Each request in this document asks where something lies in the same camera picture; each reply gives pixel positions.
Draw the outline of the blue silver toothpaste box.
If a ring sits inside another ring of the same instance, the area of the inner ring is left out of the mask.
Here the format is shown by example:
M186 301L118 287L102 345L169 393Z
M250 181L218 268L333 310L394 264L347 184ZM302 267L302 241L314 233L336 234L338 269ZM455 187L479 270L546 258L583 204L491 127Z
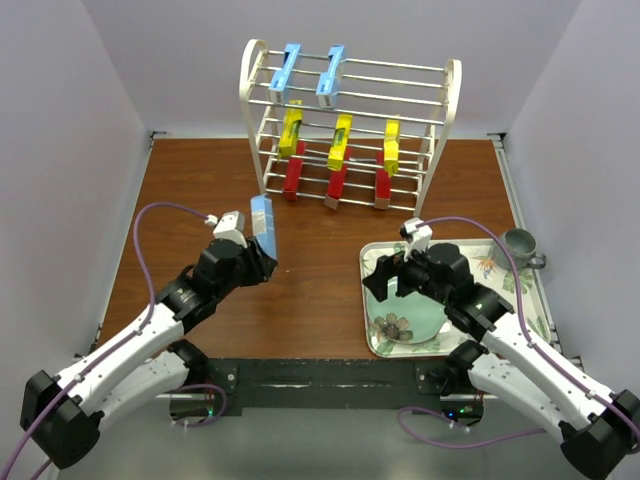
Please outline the blue silver toothpaste box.
M257 195L250 200L252 233L261 250L271 259L277 259L275 217L272 200Z

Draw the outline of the red toothpaste box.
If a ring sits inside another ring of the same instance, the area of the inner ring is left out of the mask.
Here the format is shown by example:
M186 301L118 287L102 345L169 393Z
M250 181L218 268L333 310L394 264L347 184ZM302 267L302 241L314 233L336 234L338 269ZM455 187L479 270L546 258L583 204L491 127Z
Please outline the red toothpaste box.
M333 171L329 177L327 192L324 204L336 210L342 197L344 183L348 172L348 162L350 160L351 148L347 147L343 158L343 164L339 171Z
M282 193L287 201L296 201L298 187L303 167L303 156L306 151L306 142L299 140L294 154L289 158Z
M388 172L384 168L384 153L382 151L378 151L376 154L376 164L378 168L375 172L374 207L379 210L384 210L390 206L391 180Z

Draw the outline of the yellow toothpaste box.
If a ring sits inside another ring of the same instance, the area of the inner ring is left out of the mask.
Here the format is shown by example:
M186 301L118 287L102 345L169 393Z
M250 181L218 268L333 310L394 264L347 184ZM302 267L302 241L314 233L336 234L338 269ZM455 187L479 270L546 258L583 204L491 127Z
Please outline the yellow toothpaste box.
M383 165L389 177L399 170L400 121L388 119L383 141Z
M342 167L352 121L350 114L340 114L337 118L327 158L327 168L331 171L339 171Z

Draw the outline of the yellow toothpaste box edge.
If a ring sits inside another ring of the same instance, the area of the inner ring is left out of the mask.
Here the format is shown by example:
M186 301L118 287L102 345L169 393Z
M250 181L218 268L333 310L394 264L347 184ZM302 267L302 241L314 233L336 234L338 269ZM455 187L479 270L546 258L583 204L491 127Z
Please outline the yellow toothpaste box edge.
M293 100L292 108L288 108L283 119L283 129L278 143L278 157L289 158L297 149L299 129L304 119L304 112L299 106L300 100Z

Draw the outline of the light blue toothpaste box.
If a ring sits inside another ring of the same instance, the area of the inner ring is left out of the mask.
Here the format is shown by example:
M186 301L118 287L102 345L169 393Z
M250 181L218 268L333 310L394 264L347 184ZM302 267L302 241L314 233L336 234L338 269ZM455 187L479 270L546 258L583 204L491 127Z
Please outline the light blue toothpaste box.
M327 70L320 74L316 87L316 97L321 108L335 107L345 61L345 47L342 44L333 45L328 52Z

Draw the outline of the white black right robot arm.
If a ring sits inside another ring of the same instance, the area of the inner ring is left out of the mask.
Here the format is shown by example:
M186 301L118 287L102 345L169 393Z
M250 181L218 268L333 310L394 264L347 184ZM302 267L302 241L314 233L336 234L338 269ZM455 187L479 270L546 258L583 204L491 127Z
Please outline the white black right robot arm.
M475 281L457 245L383 255L362 280L378 301L387 299L389 282L399 297L416 293L441 304L453 326L469 335L446 359L452 390L474 387L499 397L552 436L589 479L607 478L638 450L638 397L594 380L520 323L505 298Z

